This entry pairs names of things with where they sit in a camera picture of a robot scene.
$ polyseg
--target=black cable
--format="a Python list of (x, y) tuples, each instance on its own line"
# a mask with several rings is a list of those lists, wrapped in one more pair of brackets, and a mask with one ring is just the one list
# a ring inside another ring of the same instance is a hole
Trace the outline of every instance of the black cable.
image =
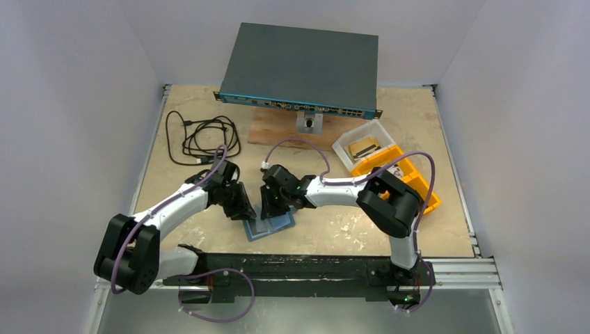
[[(188, 157), (193, 157), (195, 159), (198, 159), (198, 162), (195, 162), (195, 163), (180, 162), (180, 161), (175, 160), (172, 157), (172, 150), (170, 148), (170, 134), (168, 131), (168, 120), (170, 119), (170, 115), (172, 115), (173, 113), (178, 115), (178, 117), (182, 121), (182, 127), (184, 130), (184, 140), (182, 141), (182, 154), (184, 154)], [(189, 135), (189, 132), (187, 131), (187, 127), (189, 127), (193, 124), (197, 124), (197, 127)], [(209, 165), (209, 164), (213, 163), (215, 151), (216, 151), (218, 145), (216, 145), (215, 148), (202, 148), (202, 147), (200, 147), (199, 143), (197, 142), (198, 133), (204, 129), (219, 129), (223, 132), (223, 144), (225, 144), (225, 146), (228, 147), (227, 158), (235, 157), (241, 153), (241, 143), (239, 141), (238, 130), (236, 128), (236, 125), (235, 125), (235, 123), (232, 122), (231, 119), (229, 119), (226, 116), (217, 116), (217, 117), (212, 118), (210, 120), (184, 120), (184, 118), (182, 117), (182, 115), (178, 111), (172, 110), (171, 112), (168, 113), (168, 115), (166, 115), (165, 127), (166, 127), (166, 146), (168, 148), (168, 156), (170, 157), (170, 160), (177, 165), (204, 166), (204, 165)], [(231, 136), (228, 139), (228, 130), (229, 129), (231, 129)], [(237, 151), (235, 153), (229, 153), (231, 150), (233, 150), (236, 147), (237, 147)]]

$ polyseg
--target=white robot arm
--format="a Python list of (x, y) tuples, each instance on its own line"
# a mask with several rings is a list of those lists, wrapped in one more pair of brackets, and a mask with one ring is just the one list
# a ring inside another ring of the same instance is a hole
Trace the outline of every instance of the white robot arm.
[(288, 205), (299, 209), (326, 205), (360, 207), (375, 225), (389, 235), (391, 261), (405, 270), (417, 262), (413, 224), (424, 201), (417, 191), (383, 171), (345, 179), (306, 175), (297, 179), (281, 165), (269, 166), (262, 178), (263, 216), (284, 214)]

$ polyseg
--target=table surface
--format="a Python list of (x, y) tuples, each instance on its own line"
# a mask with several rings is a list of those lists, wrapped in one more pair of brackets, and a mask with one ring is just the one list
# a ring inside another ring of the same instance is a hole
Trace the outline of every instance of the table surface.
[[(179, 111), (185, 120), (204, 120), (225, 115), (237, 126), (242, 153), (231, 160), (241, 170), (252, 205), (260, 203), (262, 174), (260, 163), (270, 147), (247, 142), (254, 107), (223, 104), (213, 97), (218, 86), (173, 86), (164, 109), (157, 137), (145, 172), (136, 211), (143, 211), (176, 191), (184, 180), (206, 166), (179, 166), (168, 157), (164, 121), (169, 111)], [(380, 121), (405, 152), (424, 150), (436, 163), (434, 191), (442, 204), (426, 215), (420, 224), (418, 245), (430, 257), (473, 257), (465, 223), (465, 214), (456, 188), (452, 167), (438, 119), (437, 109), (428, 89), (380, 88), (377, 108), (383, 110)], [(193, 162), (180, 152), (184, 132), (180, 119), (170, 117), (172, 154), (179, 161)], [(198, 139), (203, 147), (214, 148), (223, 142), (219, 130), (205, 130)], [(332, 167), (328, 177), (350, 174), (334, 152), (326, 152)], [(429, 164), (421, 157), (411, 158), (426, 180)], [(320, 174), (324, 161), (314, 150), (278, 148), (271, 163), (286, 166), (293, 174)], [(388, 238), (356, 207), (320, 207), (295, 214), (296, 225), (254, 242), (246, 238), (241, 221), (231, 221), (219, 206), (211, 206), (189, 218), (162, 242), (163, 248), (192, 244), (206, 252), (275, 253), (323, 255), (389, 255)]]

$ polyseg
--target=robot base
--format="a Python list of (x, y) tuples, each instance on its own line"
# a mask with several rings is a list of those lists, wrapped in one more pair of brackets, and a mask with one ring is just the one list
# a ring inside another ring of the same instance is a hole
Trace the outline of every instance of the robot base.
[[(400, 291), (400, 287), (417, 286), (419, 277), (422, 282), (429, 282), (424, 263), (418, 262), (408, 271), (394, 266), (388, 256), (201, 253), (196, 268), (193, 274), (221, 268), (243, 270), (253, 281), (256, 296), (365, 298), (393, 305), (420, 301), (417, 292), (404, 292), (405, 288)], [(212, 276), (212, 303), (232, 303), (236, 296), (250, 296), (250, 287), (241, 276)], [(176, 277), (164, 280), (164, 284), (194, 286), (207, 285), (207, 281)], [(209, 298), (195, 300), (190, 294), (187, 297), (187, 303), (209, 302)]]

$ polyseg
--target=white partition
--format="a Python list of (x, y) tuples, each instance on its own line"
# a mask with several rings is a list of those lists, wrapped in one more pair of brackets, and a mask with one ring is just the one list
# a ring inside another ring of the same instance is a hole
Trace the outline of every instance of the white partition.
[(488, 0), (438, 87), (517, 333), (588, 333), (590, 3)]
[(81, 333), (161, 85), (117, 1), (0, 4), (0, 333)]
[(484, 0), (122, 0), (156, 75), (220, 84), (241, 22), (379, 36), (380, 86), (437, 83)]

